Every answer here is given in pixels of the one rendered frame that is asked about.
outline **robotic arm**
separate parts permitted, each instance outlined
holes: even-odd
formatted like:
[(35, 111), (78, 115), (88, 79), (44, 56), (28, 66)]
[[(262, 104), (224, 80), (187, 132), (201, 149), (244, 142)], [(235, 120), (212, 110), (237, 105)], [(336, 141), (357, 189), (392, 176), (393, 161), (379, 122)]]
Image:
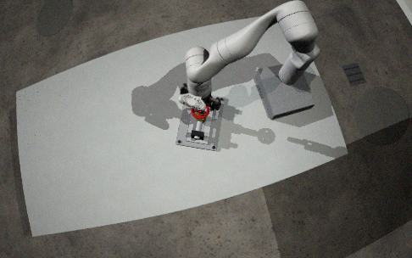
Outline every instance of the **robotic arm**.
[(290, 1), (272, 9), (240, 31), (214, 43), (210, 52), (202, 47), (187, 51), (188, 93), (184, 95), (189, 98), (179, 100), (193, 108), (204, 109), (202, 100), (211, 97), (211, 79), (228, 64), (250, 54), (260, 38), (276, 22), (292, 45), (292, 52), (281, 67), (279, 78), (285, 84), (292, 85), (320, 52), (315, 44), (318, 29), (303, 1)]

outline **red ring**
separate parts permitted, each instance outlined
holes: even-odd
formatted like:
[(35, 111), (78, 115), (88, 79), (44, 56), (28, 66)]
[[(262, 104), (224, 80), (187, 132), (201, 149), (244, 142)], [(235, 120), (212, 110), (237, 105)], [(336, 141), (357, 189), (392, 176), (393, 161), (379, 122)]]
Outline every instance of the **red ring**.
[[(199, 112), (201, 115), (196, 115), (196, 114), (195, 114), (195, 110), (196, 110), (197, 112)], [(210, 108), (209, 108), (208, 106), (206, 106), (206, 112), (205, 112), (205, 111), (202, 111), (202, 110), (197, 110), (197, 109), (192, 108), (192, 109), (191, 109), (191, 112), (192, 112), (192, 115), (193, 115), (195, 118), (197, 118), (197, 119), (204, 119), (204, 118), (208, 117), (208, 115), (209, 115), (209, 113), (210, 113)]]

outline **brown floor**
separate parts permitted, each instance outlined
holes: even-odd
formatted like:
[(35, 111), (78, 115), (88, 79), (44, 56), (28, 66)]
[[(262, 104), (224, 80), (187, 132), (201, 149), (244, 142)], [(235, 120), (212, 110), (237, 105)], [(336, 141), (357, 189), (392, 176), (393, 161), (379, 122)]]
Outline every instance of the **brown floor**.
[[(63, 30), (41, 36), (36, 21), (45, 1), (1, 1), (0, 256), (345, 257), (412, 220), (412, 126), (396, 143), (379, 146), (390, 132), (360, 139), (355, 117), (358, 100), (373, 87), (396, 91), (412, 110), (412, 26), (395, 0), (307, 0), (320, 32), (315, 64), (349, 155), (195, 209), (30, 236), (19, 179), (17, 91), (139, 42), (260, 16), (284, 2), (74, 1)], [(342, 65), (352, 63), (367, 83), (349, 85)], [(399, 253), (412, 256), (410, 249)]]

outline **dark vent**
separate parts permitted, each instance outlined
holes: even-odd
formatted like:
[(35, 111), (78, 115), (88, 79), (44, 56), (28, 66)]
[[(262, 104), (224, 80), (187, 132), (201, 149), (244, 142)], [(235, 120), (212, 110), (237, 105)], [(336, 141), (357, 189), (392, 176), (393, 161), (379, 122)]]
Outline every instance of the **dark vent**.
[(346, 76), (348, 77), (350, 86), (366, 83), (364, 75), (358, 64), (348, 64), (343, 66)]

